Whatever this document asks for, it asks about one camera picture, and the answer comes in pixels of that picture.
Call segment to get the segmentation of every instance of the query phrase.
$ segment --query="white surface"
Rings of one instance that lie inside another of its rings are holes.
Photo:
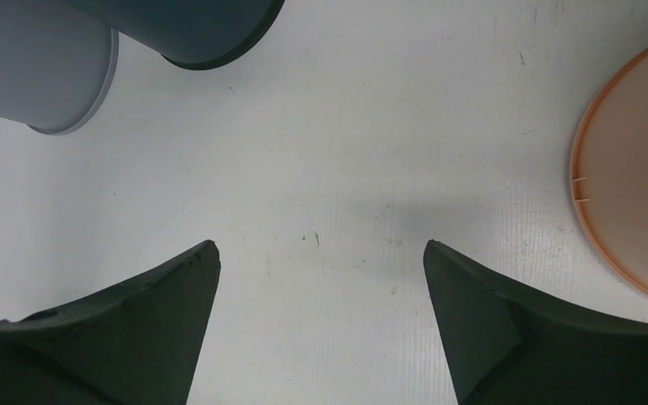
[[[288,1],[213,72],[125,39],[81,131],[1,126],[0,318],[213,239],[190,403],[455,403],[428,239],[648,321],[565,182],[582,111],[646,46],[648,0]]]

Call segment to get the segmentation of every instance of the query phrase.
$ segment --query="white cylinder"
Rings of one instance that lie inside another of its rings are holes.
[[[110,88],[117,38],[61,0],[0,0],[0,117],[48,134],[81,127]]]

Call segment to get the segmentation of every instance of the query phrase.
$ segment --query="orange rim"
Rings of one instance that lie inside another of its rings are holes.
[[[633,68],[635,68],[635,66],[645,60],[647,57],[648,48],[634,57],[634,59],[629,61],[619,72],[617,72],[613,76],[613,78],[611,78],[605,84],[605,86],[602,88],[602,90],[600,90],[590,106],[587,108],[587,111],[582,117],[580,125],[577,128],[575,141],[572,144],[572,151],[570,154],[570,190],[572,191],[573,206],[575,207],[577,218],[580,221],[582,229],[585,231],[587,239],[592,243],[595,250],[610,266],[615,269],[615,271],[619,275],[621,275],[624,279],[634,285],[637,289],[648,295],[648,285],[636,276],[632,275],[629,270],[625,269],[625,267],[620,264],[620,261],[618,261],[615,256],[610,253],[609,249],[597,238],[597,233],[595,232],[594,228],[587,222],[586,211],[584,207],[585,204],[581,201],[581,197],[579,195],[580,183],[578,181],[575,181],[575,179],[581,178],[578,167],[578,159],[580,157],[580,150],[587,134],[587,128],[590,126],[591,119],[595,116],[595,113],[600,107],[600,104],[605,100],[605,98],[607,98],[608,94],[614,88],[614,86],[617,85],[617,83],[619,83],[619,81],[622,80],[622,78],[626,76],[627,73],[629,73]]]

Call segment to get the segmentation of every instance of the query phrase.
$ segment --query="orange plastic container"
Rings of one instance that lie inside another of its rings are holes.
[[[583,117],[570,187],[592,244],[648,294],[648,49],[605,85]]]

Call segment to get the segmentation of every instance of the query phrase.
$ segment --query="gray cylinder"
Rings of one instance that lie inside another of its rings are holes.
[[[64,0],[142,42],[176,66],[206,70],[249,51],[284,0]]]
[[[61,0],[0,0],[0,117],[62,134],[111,86],[117,32]]]

